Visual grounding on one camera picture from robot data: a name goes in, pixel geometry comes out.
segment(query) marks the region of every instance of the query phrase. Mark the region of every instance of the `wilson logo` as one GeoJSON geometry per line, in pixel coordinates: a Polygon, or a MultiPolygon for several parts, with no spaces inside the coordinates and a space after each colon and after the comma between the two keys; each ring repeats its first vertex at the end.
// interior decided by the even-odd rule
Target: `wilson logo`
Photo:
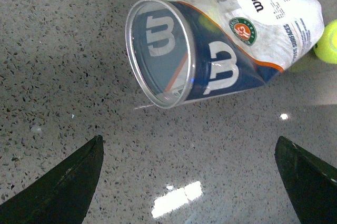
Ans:
{"type": "Polygon", "coordinates": [[[215,60],[211,63],[210,81],[207,85],[204,95],[210,94],[211,91],[224,89],[234,85],[239,78],[239,68],[236,65],[237,57],[233,49],[226,43],[214,41],[209,43],[211,59],[217,59],[217,54],[227,52],[230,58],[225,60],[215,60]],[[217,79],[218,74],[231,73],[230,77],[217,79]]]}
{"type": "Polygon", "coordinates": [[[248,46],[251,46],[255,42],[256,29],[249,20],[241,17],[231,19],[230,28],[237,38],[248,46]]]}
{"type": "Polygon", "coordinates": [[[261,10],[263,10],[263,6],[261,4],[261,2],[259,2],[259,0],[251,0],[253,2],[253,5],[256,9],[256,12],[259,12],[261,10]]]}
{"type": "Polygon", "coordinates": [[[172,30],[174,27],[174,21],[171,17],[159,17],[153,18],[153,16],[149,16],[146,21],[146,40],[148,43],[148,51],[152,57],[163,56],[170,53],[175,46],[174,35],[172,34],[172,30]],[[154,29],[158,29],[160,27],[166,27],[166,29],[162,29],[161,31],[154,32],[154,29]],[[158,46],[158,42],[164,41],[166,44],[164,46],[158,46]]]}

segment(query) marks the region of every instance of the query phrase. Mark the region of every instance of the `tennis ball can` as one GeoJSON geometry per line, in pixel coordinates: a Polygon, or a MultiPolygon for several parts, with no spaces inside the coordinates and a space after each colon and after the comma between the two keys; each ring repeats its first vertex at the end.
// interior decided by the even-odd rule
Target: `tennis ball can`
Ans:
{"type": "Polygon", "coordinates": [[[323,30],[317,0],[140,0],[125,38],[142,90],[171,108],[265,85],[323,30]]]}

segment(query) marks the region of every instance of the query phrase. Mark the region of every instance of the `speckled countertop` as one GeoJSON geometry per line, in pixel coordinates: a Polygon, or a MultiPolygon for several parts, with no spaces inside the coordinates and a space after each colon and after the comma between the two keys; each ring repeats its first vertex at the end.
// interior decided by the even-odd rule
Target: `speckled countertop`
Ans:
{"type": "MultiPolygon", "coordinates": [[[[124,41],[136,1],[0,0],[0,202],[101,134],[84,223],[299,223],[274,148],[284,135],[337,166],[336,66],[307,55],[266,87],[141,108],[124,41]],[[199,198],[153,218],[158,197],[197,181],[199,198]]],[[[336,19],[337,1],[319,1],[336,19]]]]}

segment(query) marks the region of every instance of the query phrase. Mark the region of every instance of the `orange stripe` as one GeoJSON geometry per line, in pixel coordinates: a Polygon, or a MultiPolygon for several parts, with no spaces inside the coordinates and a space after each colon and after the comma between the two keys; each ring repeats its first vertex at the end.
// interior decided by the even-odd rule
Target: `orange stripe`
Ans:
{"type": "Polygon", "coordinates": [[[170,82],[168,83],[168,85],[166,86],[164,92],[167,92],[167,91],[170,91],[171,90],[171,87],[173,86],[175,80],[177,79],[177,76],[178,74],[180,73],[180,70],[183,68],[185,62],[186,62],[186,59],[189,57],[189,53],[186,52],[186,54],[184,55],[183,59],[181,59],[179,65],[178,65],[178,68],[177,70],[175,70],[175,73],[173,74],[170,82]]]}
{"type": "MultiPolygon", "coordinates": [[[[181,1],[178,1],[178,3],[181,3],[181,4],[184,4],[196,11],[198,11],[200,14],[202,14],[203,16],[205,16],[211,23],[213,23],[217,28],[219,28],[226,36],[229,40],[231,40],[233,43],[233,39],[226,34],[226,32],[215,22],[213,21],[209,16],[207,16],[204,12],[202,12],[200,9],[196,8],[195,6],[189,4],[189,3],[186,3],[186,2],[181,2],[181,1]]],[[[251,55],[249,55],[247,52],[245,52],[239,45],[237,45],[236,43],[234,43],[238,48],[239,50],[241,50],[247,57],[249,57],[251,60],[253,60],[256,64],[258,65],[261,65],[261,66],[268,66],[268,67],[272,67],[280,72],[284,72],[284,69],[277,65],[277,64],[274,64],[274,63],[269,63],[269,62],[264,62],[264,61],[259,61],[259,60],[256,60],[255,58],[253,58],[251,55]]]]}

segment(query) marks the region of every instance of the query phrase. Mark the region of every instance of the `white label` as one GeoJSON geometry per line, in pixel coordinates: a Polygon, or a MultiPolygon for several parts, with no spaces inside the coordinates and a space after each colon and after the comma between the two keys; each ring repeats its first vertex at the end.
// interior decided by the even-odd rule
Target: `white label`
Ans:
{"type": "Polygon", "coordinates": [[[296,0],[237,0],[245,14],[263,24],[283,24],[294,18],[296,0]]]}
{"type": "Polygon", "coordinates": [[[204,95],[210,94],[213,90],[219,90],[223,88],[228,88],[235,84],[239,77],[239,69],[236,65],[236,54],[232,50],[232,48],[221,41],[215,41],[209,43],[210,51],[211,51],[211,58],[216,58],[217,53],[219,52],[228,52],[231,55],[231,58],[225,59],[225,60],[218,60],[213,61],[211,63],[211,75],[210,75],[210,81],[207,85],[207,88],[204,92],[204,95]],[[216,79],[216,75],[218,73],[224,73],[224,72],[232,72],[232,76],[225,79],[216,79]]]}
{"type": "Polygon", "coordinates": [[[152,32],[151,30],[146,31],[146,40],[148,44],[168,39],[168,43],[162,47],[155,48],[153,45],[148,46],[148,50],[152,57],[166,55],[174,49],[175,39],[174,35],[172,34],[172,30],[174,27],[173,19],[169,16],[160,18],[153,18],[153,16],[149,16],[147,18],[146,21],[147,29],[163,25],[166,25],[167,29],[158,32],[152,32]]]}

